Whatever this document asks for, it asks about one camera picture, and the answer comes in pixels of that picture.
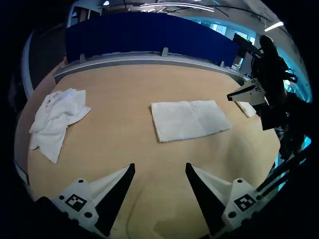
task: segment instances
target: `blue partition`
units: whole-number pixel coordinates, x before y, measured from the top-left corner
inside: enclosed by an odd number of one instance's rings
[[[114,52],[162,51],[232,66],[239,46],[220,33],[167,14],[128,12],[103,15],[67,28],[69,62]]]

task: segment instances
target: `white towel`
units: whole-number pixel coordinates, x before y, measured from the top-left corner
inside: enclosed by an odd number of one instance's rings
[[[29,130],[30,149],[57,163],[67,126],[81,120],[91,109],[85,106],[85,90],[68,89],[45,97]]]
[[[232,127],[214,100],[152,103],[152,115],[160,142],[198,138]]]
[[[241,101],[236,101],[236,104],[239,106],[239,108],[242,110],[242,112],[248,117],[252,117],[256,114],[256,110],[254,107],[251,106],[250,103],[248,102],[241,102]]]

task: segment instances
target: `table surface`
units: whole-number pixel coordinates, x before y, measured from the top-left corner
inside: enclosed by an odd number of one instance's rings
[[[258,186],[280,144],[260,118],[247,118],[226,95],[239,85],[229,76],[170,65],[125,65],[64,77],[53,91],[86,90],[92,110],[69,126],[57,164],[30,150],[35,198],[55,197],[76,178],[89,182],[135,163],[136,173],[111,231],[113,238],[199,238],[208,233],[185,174],[187,162],[232,182]],[[215,100],[232,129],[159,143],[152,102]]]

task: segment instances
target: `ceiling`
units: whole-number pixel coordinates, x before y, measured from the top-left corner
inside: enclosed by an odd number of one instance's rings
[[[186,3],[193,3],[193,4],[200,4],[205,6],[231,6],[236,8],[241,8],[244,10],[249,10],[254,13],[257,13],[259,15],[262,15],[268,19],[270,19],[272,22],[278,22],[277,16],[264,4],[261,2],[261,0],[201,0],[201,1],[195,1],[195,0],[109,0],[110,5],[112,6],[123,6],[124,1],[126,5],[133,5],[135,7],[138,7],[142,4],[147,3],[157,3],[157,2],[186,2]],[[100,6],[103,6],[104,0],[100,1]],[[165,11],[175,10],[176,7],[166,7]]]

